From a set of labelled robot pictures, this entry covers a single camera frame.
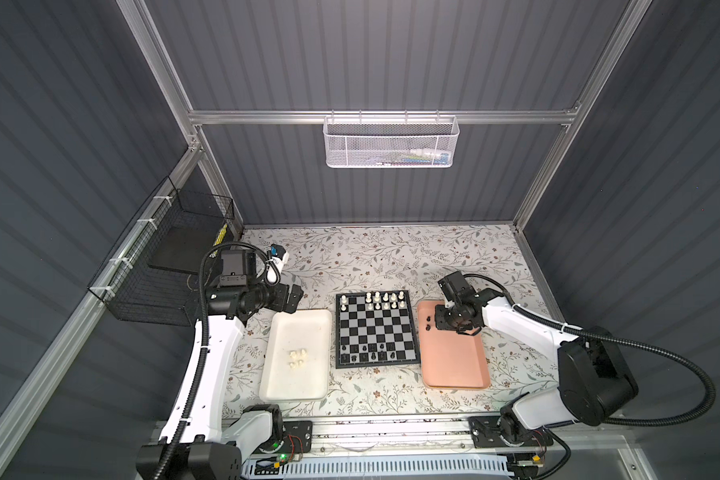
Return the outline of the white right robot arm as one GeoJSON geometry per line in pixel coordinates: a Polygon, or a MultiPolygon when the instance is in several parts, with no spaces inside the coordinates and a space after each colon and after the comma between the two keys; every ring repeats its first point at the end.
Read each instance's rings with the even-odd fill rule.
{"type": "Polygon", "coordinates": [[[593,339],[604,329],[586,330],[541,317],[498,296],[434,307],[430,324],[453,335],[495,330],[526,345],[557,367],[554,387],[522,394],[500,410],[497,429],[504,443],[519,446],[534,431],[555,425],[599,426],[633,400],[639,387],[615,343],[593,339]]]}

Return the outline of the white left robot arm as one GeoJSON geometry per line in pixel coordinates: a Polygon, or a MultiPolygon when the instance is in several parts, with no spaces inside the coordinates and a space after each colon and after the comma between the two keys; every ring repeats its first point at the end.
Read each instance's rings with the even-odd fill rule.
{"type": "Polygon", "coordinates": [[[193,349],[170,417],[158,440],[140,448],[143,479],[239,479],[246,460],[281,469],[300,459],[300,442],[287,434],[276,404],[247,407],[230,427],[222,426],[223,383],[245,334],[247,320],[261,309],[293,314],[300,286],[214,287],[200,294],[193,349]]]}

